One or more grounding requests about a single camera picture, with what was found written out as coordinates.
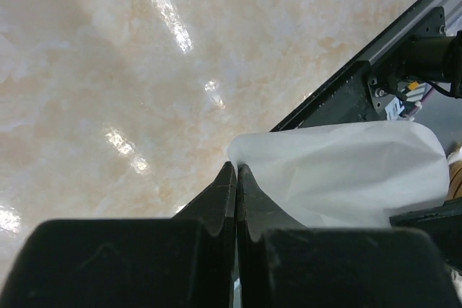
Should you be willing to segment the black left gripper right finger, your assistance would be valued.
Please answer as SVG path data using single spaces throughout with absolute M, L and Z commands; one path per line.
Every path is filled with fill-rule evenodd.
M 244 307 L 459 307 L 445 259 L 420 229 L 314 229 L 237 174 Z

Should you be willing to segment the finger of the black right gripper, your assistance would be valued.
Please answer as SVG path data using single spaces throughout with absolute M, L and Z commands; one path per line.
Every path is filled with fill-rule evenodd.
M 461 268 L 461 198 L 442 206 L 412 211 L 389 218 L 391 226 L 426 232 L 440 248 L 451 268 Z

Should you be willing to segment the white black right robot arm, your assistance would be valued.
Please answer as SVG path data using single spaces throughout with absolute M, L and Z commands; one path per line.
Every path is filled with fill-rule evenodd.
M 450 184 L 444 204 L 391 218 L 394 226 L 421 229 L 461 271 L 461 34 L 412 35 L 372 67 L 367 78 L 371 103 L 389 120 L 417 117 L 443 145 Z

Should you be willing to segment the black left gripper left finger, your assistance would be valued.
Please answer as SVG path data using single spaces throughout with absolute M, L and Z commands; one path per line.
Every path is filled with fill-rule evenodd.
M 234 167 L 169 219 L 55 219 L 27 239 L 3 307 L 231 307 Z

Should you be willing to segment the white paper coffee filter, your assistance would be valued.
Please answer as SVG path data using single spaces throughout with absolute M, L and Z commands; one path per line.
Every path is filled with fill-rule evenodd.
M 234 138 L 228 157 L 301 224 L 387 228 L 389 219 L 445 202 L 445 152 L 405 120 L 345 123 Z

